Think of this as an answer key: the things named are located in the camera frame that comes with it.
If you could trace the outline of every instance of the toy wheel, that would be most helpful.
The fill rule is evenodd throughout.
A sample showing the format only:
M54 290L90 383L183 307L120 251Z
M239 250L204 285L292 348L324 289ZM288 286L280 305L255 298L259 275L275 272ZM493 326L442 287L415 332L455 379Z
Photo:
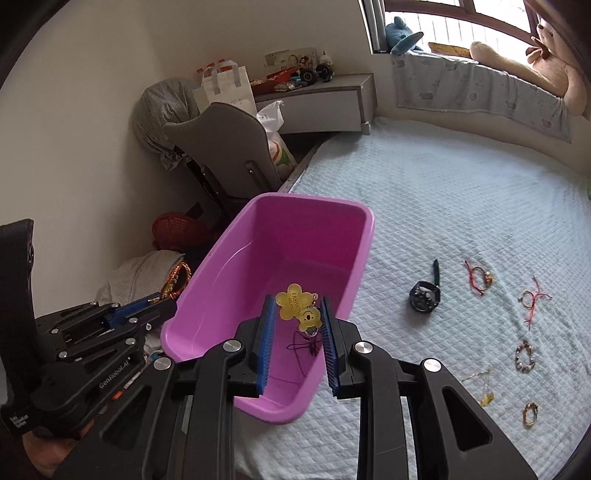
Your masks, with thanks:
M330 65L321 63L316 67L316 73L318 74L320 80L322 80L323 82L329 82L332 80L333 70L330 67Z
M318 74L315 70L300 69L300 78L308 85L314 85L316 82L318 82Z

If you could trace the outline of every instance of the blue stuffed animal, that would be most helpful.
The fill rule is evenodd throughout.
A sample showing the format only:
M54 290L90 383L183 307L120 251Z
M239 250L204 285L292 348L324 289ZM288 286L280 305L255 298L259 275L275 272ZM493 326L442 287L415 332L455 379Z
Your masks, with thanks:
M416 32L407 27L404 20L394 17L394 23L386 25L386 42L392 55L398 56L409 50L423 51L417 47L417 42L423 37L423 32Z

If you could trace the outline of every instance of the bed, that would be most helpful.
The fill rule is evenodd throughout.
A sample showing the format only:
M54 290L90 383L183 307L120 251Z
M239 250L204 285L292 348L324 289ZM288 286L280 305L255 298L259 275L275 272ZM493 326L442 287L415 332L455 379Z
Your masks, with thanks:
M586 478L587 178L523 147L382 118L374 120L370 137L329 139L295 177L294 193L356 200L375 214L374 241L350 316L363 338L395 358L438 358L460 380L489 369L489 375L464 385L477 400L486 389L494 393L487 413L540 480ZM408 291L431 278L435 258L442 300L425 316L410 309ZM494 275L484 296L471 289L465 260ZM533 275L553 298L538 300L530 331L518 296L534 289ZM523 340L535 350L529 374L518 372L514 361ZM538 422L526 429L522 411L530 401L540 410ZM353 479L358 411L356 400L334 399L326 380L304 415L290 424L265 424L236 411L236 469L265 480ZM405 419L408 425L407 409Z

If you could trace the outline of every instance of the pink plastic bin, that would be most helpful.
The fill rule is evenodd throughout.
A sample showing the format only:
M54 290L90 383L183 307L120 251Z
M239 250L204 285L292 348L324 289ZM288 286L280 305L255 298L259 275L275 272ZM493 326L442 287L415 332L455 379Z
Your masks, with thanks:
M209 252L164 324L162 344L176 361L202 356L261 314L265 296L299 283L328 296L347 319L369 254L374 216L366 206L321 197L267 193L251 200ZM269 423L302 415L325 375L324 355L288 350L296 319L279 317L265 394L235 405Z

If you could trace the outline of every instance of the plush toy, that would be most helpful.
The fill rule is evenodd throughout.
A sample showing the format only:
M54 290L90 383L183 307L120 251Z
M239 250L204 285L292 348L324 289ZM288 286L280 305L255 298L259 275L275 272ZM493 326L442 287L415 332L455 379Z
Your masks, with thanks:
M423 32L416 32L407 27L404 20L394 17L394 23L386 25L386 42L392 55L398 56L409 50L423 51L417 47L417 42L423 37Z
M538 24L540 39L532 37L538 48L526 50L531 67L499 55L481 42L470 46L470 54L478 63L533 83L538 87L564 98L566 109L573 116L582 115L587 106L587 89L570 49L558 32L544 20Z

